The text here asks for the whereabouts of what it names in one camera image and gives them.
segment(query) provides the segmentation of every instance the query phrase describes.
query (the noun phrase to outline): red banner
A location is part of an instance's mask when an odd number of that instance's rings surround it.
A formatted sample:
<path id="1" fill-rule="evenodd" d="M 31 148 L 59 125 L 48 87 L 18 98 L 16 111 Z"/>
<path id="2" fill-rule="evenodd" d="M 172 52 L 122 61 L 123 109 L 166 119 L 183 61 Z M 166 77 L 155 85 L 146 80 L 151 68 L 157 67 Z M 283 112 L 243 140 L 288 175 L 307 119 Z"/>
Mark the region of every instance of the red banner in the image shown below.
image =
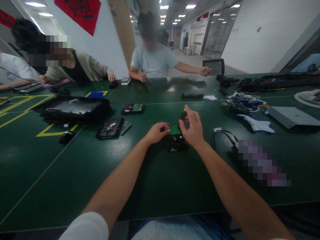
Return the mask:
<path id="1" fill-rule="evenodd" d="M 12 28 L 13 22 L 15 22 L 16 19 L 9 15 L 8 13 L 2 11 L 0 9 L 0 23 L 7 26 L 8 28 Z"/>
<path id="2" fill-rule="evenodd" d="M 99 0 L 54 0 L 54 4 L 93 36 L 101 6 Z"/>

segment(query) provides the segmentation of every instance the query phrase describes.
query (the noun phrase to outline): white fan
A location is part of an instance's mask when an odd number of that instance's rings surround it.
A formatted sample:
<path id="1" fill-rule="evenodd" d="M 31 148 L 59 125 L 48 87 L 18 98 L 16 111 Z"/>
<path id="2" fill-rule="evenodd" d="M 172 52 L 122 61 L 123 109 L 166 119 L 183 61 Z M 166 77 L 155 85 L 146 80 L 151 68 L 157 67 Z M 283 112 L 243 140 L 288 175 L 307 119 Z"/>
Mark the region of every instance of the white fan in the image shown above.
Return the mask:
<path id="1" fill-rule="evenodd" d="M 316 93 L 320 93 L 320 89 L 297 93 L 294 95 L 294 99 L 305 105 L 320 108 L 320 96 L 319 94 L 315 96 Z"/>

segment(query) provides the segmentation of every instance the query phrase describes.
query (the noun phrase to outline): person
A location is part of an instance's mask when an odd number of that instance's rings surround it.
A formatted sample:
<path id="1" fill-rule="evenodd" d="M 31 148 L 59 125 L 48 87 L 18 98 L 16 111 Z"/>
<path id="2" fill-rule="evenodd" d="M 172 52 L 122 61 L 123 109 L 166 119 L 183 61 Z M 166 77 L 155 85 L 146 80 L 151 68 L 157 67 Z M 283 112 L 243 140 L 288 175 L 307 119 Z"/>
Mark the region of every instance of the person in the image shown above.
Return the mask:
<path id="1" fill-rule="evenodd" d="M 25 60 L 7 53 L 1 53 L 0 72 L 3 75 L 0 78 L 0 91 L 33 82 L 39 76 Z"/>
<path id="2" fill-rule="evenodd" d="M 206 166 L 219 197 L 231 217 L 248 239 L 295 239 L 269 205 L 211 148 L 203 138 L 200 116 L 185 105 L 186 123 L 180 129 L 186 141 L 197 151 Z M 141 164 L 150 145 L 170 133 L 167 123 L 153 125 L 147 135 L 102 183 L 83 212 L 60 240 L 108 239 L 115 222 L 136 183 Z M 212 239 L 194 221 L 179 223 L 152 220 L 132 239 Z"/>
<path id="3" fill-rule="evenodd" d="M 110 67 L 84 52 L 66 48 L 62 42 L 50 41 L 54 38 L 41 33 L 37 26 L 27 19 L 17 19 L 11 32 L 16 45 L 28 53 L 34 67 L 45 67 L 47 60 L 58 62 L 47 66 L 46 73 L 38 77 L 37 80 L 43 84 L 59 84 L 66 78 L 76 83 L 116 80 Z"/>
<path id="4" fill-rule="evenodd" d="M 157 39 L 160 44 L 168 46 L 168 38 L 169 38 L 169 34 L 164 28 L 160 28 L 157 31 Z"/>
<path id="5" fill-rule="evenodd" d="M 169 67 L 181 72 L 197 73 L 202 76 L 206 76 L 212 71 L 208 67 L 197 68 L 180 62 L 168 47 L 158 43 L 155 19 L 151 12 L 140 13 L 138 28 L 143 45 L 136 47 L 132 55 L 129 68 L 129 76 L 132 79 L 146 82 L 147 77 L 168 77 Z"/>
<path id="6" fill-rule="evenodd" d="M 45 75 L 38 77 L 43 84 L 57 84 L 61 79 L 68 78 L 78 84 L 91 81 L 116 80 L 112 69 L 91 57 L 90 55 L 63 46 L 62 42 L 49 42 L 50 50 L 43 50 L 51 61 L 58 62 L 54 66 L 48 66 Z"/>

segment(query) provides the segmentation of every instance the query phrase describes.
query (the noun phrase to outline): black hair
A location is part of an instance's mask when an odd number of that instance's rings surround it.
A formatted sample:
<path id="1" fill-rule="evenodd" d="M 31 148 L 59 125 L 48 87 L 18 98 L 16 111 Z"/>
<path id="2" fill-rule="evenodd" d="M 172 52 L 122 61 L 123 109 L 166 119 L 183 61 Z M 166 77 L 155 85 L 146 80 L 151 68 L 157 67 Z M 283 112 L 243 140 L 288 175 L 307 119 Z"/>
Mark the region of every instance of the black hair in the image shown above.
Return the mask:
<path id="1" fill-rule="evenodd" d="M 139 14 L 138 28 L 142 38 L 153 40 L 156 37 L 156 20 L 151 12 Z"/>
<path id="2" fill-rule="evenodd" d="M 168 38 L 169 34 L 167 33 L 167 31 L 164 28 L 160 28 L 157 31 L 157 38 L 158 38 L 158 42 L 161 44 L 164 44 L 164 40 L 163 38 Z"/>
<path id="3" fill-rule="evenodd" d="M 30 43 L 35 42 L 37 36 L 44 35 L 31 21 L 18 18 L 12 25 L 11 33 L 16 41 L 16 46 L 28 52 Z"/>

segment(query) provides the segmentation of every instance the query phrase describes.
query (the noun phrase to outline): green table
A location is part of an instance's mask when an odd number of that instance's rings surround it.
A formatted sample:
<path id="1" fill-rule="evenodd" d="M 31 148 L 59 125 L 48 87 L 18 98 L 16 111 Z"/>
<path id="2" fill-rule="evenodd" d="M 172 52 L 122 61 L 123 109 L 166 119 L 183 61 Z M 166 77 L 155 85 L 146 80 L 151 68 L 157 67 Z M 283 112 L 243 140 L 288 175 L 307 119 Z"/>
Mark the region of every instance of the green table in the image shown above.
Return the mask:
<path id="1" fill-rule="evenodd" d="M 213 128 L 222 127 L 239 139 L 259 140 L 271 158 L 277 160 L 277 165 L 292 180 L 292 186 L 262 187 L 238 159 L 231 141 L 223 134 L 216 137 L 218 153 L 268 204 L 320 200 L 320 133 L 289 131 L 262 111 L 254 116 L 271 121 L 276 133 L 254 133 L 247 122 L 236 118 L 229 107 L 221 105 L 226 97 L 219 93 L 218 82 L 211 76 L 205 81 L 203 77 L 152 79 L 152 83 L 133 81 L 129 86 L 119 85 L 115 90 L 108 88 L 108 82 L 83 87 L 69 84 L 67 87 L 74 96 L 108 91 L 105 97 L 113 108 L 111 118 L 121 116 L 125 103 L 144 103 L 145 112 L 125 116 L 133 127 L 117 139 L 99 141 L 95 138 L 99 125 L 78 126 L 74 130 L 76 137 L 64 146 L 58 141 L 65 129 L 60 125 L 49 126 L 39 114 L 29 110 L 49 99 L 52 93 L 42 90 L 31 97 L 20 98 L 13 93 L 1 93 L 0 97 L 11 99 L 11 104 L 0 109 L 0 232 L 68 226 L 150 127 L 161 121 L 177 124 L 186 103 L 199 112 L 206 141 L 210 141 Z M 310 89 L 294 87 L 259 95 L 271 106 L 295 106 L 320 119 L 318 109 L 293 98 L 295 93 Z M 181 99 L 182 93 L 215 95 L 218 100 Z M 119 220 L 221 210 L 224 207 L 195 150 L 189 147 L 186 151 L 167 153 L 165 142 L 161 141 L 148 150 Z"/>

